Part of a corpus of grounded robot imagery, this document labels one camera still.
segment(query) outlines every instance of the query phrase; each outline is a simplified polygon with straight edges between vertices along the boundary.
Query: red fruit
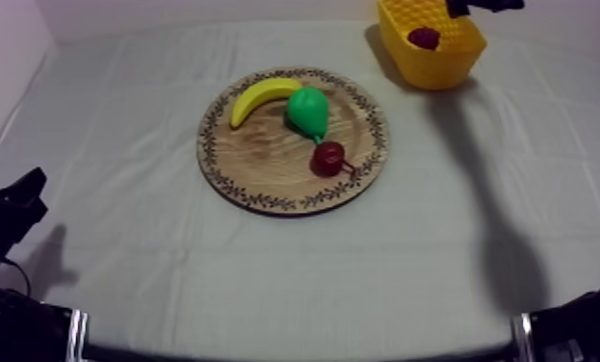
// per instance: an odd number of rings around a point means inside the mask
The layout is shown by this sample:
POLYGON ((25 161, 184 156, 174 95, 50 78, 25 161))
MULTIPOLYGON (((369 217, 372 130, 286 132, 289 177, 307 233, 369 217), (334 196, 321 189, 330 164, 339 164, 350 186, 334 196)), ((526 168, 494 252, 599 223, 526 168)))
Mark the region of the red fruit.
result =
POLYGON ((436 50, 440 39, 441 34, 439 32, 427 27, 414 29, 407 36, 407 40, 412 44, 429 50, 436 50))
POLYGON ((311 166, 319 176, 333 177, 345 162, 345 147, 338 142, 323 142, 315 147, 311 166))

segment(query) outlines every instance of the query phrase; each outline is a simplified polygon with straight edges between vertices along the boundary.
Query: white tablecloth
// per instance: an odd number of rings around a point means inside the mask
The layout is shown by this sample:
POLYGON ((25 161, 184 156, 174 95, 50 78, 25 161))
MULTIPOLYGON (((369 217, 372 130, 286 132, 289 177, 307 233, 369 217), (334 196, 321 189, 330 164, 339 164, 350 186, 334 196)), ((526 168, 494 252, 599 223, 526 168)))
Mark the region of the white tablecloth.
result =
MULTIPOLYGON (((600 63, 488 37, 474 81, 404 87, 367 22, 160 29, 62 46, 0 142, 50 207, 10 255, 91 340, 176 355, 415 357, 510 338, 509 317, 600 287, 600 63), (196 129, 236 79, 339 72, 387 115, 377 182, 317 217, 217 195, 196 129)), ((0 284, 23 288, 14 270, 0 284)))

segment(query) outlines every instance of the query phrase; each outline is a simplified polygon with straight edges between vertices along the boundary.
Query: wooden plate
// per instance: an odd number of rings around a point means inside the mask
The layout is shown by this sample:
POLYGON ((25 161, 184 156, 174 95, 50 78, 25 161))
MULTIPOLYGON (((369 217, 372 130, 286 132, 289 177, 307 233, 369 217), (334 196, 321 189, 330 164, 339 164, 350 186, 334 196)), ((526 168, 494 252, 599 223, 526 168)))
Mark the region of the wooden plate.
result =
POLYGON ((251 74, 219 95, 198 128, 196 156, 208 182, 233 203, 264 214, 297 216, 333 209, 362 193, 382 170, 388 146, 385 117, 360 86, 321 69, 281 67, 251 74), (285 125, 286 100, 265 104, 241 128, 230 128, 239 95, 273 77, 295 78, 326 94, 325 141, 343 144, 356 172, 321 178, 311 171, 315 143, 285 125))

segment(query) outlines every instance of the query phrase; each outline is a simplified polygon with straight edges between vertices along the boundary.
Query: banana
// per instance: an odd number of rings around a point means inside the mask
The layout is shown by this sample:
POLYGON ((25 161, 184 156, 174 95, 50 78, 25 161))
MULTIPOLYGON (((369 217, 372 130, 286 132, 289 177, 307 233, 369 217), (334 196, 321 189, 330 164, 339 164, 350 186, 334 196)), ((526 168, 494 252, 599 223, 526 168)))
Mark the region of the banana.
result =
POLYGON ((239 128, 255 108, 274 99, 288 98, 301 87, 300 82, 290 78, 270 78, 250 86, 234 104, 230 127, 239 128))

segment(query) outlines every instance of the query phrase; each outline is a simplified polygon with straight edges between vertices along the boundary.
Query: plastic basket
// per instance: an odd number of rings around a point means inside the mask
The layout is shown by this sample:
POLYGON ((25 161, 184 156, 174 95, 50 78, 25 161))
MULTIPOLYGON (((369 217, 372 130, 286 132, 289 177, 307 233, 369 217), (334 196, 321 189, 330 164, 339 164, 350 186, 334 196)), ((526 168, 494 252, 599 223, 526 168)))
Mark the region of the plastic basket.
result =
POLYGON ((445 0, 378 0, 378 13, 382 42, 399 71, 409 84, 424 90, 461 84, 486 47, 486 40, 470 19, 448 16, 445 0), (407 40, 412 30, 421 27, 441 34, 436 50, 407 40))

